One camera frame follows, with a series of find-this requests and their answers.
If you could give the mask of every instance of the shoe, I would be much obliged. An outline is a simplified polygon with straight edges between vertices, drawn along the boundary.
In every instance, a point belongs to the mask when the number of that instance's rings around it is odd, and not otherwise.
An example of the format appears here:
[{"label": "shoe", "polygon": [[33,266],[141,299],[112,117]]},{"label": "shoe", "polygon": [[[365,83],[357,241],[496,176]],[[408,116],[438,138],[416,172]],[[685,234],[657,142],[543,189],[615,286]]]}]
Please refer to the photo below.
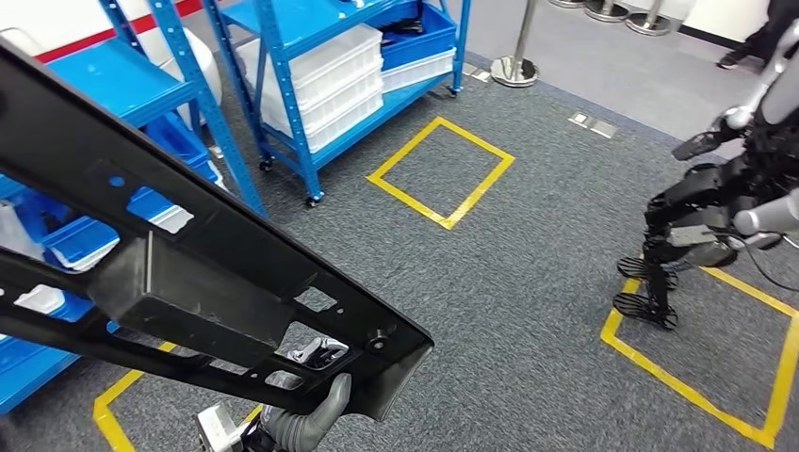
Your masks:
[{"label": "shoe", "polygon": [[746,47],[739,47],[732,52],[724,55],[722,59],[716,63],[716,66],[722,69],[732,69],[738,66],[742,59],[749,56],[749,49]]}]

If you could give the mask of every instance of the cable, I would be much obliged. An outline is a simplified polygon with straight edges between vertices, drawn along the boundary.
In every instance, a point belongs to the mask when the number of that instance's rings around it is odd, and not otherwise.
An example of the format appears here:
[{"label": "cable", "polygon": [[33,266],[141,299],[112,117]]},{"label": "cable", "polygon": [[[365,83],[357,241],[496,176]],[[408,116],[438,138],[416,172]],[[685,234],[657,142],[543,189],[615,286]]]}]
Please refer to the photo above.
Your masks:
[{"label": "cable", "polygon": [[733,237],[733,238],[736,238],[738,240],[741,240],[741,243],[743,243],[743,247],[746,248],[746,252],[749,253],[749,257],[752,259],[752,264],[755,264],[755,268],[757,268],[758,271],[760,272],[760,274],[763,275],[763,278],[768,280],[769,283],[772,283],[772,284],[776,285],[777,287],[781,287],[781,288],[783,288],[785,290],[790,290],[792,292],[799,292],[799,289],[787,286],[787,285],[783,284],[782,282],[779,282],[779,281],[775,280],[774,278],[772,278],[771,276],[769,276],[769,274],[766,273],[766,270],[764,270],[760,266],[760,264],[758,263],[758,260],[755,259],[755,254],[752,252],[751,248],[749,247],[749,244],[746,243],[746,240],[743,237],[741,237],[740,235],[728,234],[728,233],[713,233],[713,232],[706,233],[706,234],[713,234],[713,235],[716,235],[716,236],[728,236],[728,237]]},{"label": "cable", "polygon": [[799,250],[799,245],[797,245],[796,242],[794,242],[793,240],[789,239],[787,234],[783,235],[782,238],[784,238],[785,241],[788,242],[789,245],[791,245],[792,247],[794,247],[797,250]]}]

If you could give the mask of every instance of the red stripe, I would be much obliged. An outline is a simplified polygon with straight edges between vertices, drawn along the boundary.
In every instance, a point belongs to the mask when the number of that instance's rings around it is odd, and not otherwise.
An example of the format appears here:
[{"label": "red stripe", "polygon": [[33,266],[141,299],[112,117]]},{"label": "red stripe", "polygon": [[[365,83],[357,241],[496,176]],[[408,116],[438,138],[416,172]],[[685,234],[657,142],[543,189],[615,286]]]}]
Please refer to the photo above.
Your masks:
[{"label": "red stripe", "polygon": [[[189,15],[192,12],[197,12],[202,8],[203,8],[203,3],[201,0],[182,0],[181,2],[175,5],[175,9],[177,9],[177,13],[181,17]],[[152,30],[153,28],[155,28],[155,19],[153,18],[152,14],[148,14],[146,16],[139,17],[138,19],[132,21],[130,24],[133,26],[133,29],[136,30],[137,33],[143,33],[145,31]],[[47,61],[52,61],[56,58],[64,57],[66,55],[71,54],[72,52],[77,52],[80,49],[89,47],[90,45],[96,44],[97,42],[102,42],[104,40],[113,37],[114,37],[113,29],[101,31],[100,33],[91,35],[82,40],[77,40],[67,45],[58,47],[57,49],[53,49],[44,52],[41,55],[37,55],[36,59],[41,61],[42,63],[46,63]]]}]

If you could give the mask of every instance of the stanchion post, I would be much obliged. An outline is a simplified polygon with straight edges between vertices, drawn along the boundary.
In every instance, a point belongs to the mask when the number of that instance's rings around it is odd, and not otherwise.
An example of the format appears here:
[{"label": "stanchion post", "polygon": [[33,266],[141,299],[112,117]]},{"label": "stanchion post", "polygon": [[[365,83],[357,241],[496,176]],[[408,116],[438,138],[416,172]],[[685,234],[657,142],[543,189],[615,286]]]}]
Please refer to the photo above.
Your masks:
[{"label": "stanchion post", "polygon": [[549,0],[549,3],[561,8],[582,8],[585,0]]},{"label": "stanchion post", "polygon": [[585,0],[585,13],[601,22],[622,22],[629,16],[629,9],[613,0]]},{"label": "stanchion post", "polygon": [[529,87],[538,80],[538,68],[528,59],[524,58],[532,15],[538,0],[528,0],[525,7],[525,16],[522,28],[519,31],[519,40],[516,42],[516,51],[513,56],[501,56],[491,63],[491,76],[499,84],[512,88]]},{"label": "stanchion post", "polygon": [[663,0],[655,0],[649,12],[636,12],[627,18],[627,27],[646,36],[663,36],[672,31],[671,21],[660,16]]}]

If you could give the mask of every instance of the humanoid robot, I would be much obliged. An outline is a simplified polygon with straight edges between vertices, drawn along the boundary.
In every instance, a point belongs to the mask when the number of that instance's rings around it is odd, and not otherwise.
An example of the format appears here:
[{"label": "humanoid robot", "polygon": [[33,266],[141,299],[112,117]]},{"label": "humanoid robot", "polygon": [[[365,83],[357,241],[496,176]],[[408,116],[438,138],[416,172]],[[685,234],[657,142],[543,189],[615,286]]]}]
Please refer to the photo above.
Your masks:
[{"label": "humanoid robot", "polygon": [[694,166],[649,201],[643,257],[618,263],[622,275],[644,281],[647,294],[616,295],[613,306],[621,314],[671,330],[677,313],[668,291],[677,288],[679,271],[728,266],[740,251],[768,250],[799,229],[799,58],[785,58],[797,41],[799,21],[780,40],[746,101],[674,149],[674,157],[685,161],[735,138],[743,138],[744,147],[722,165]]}]

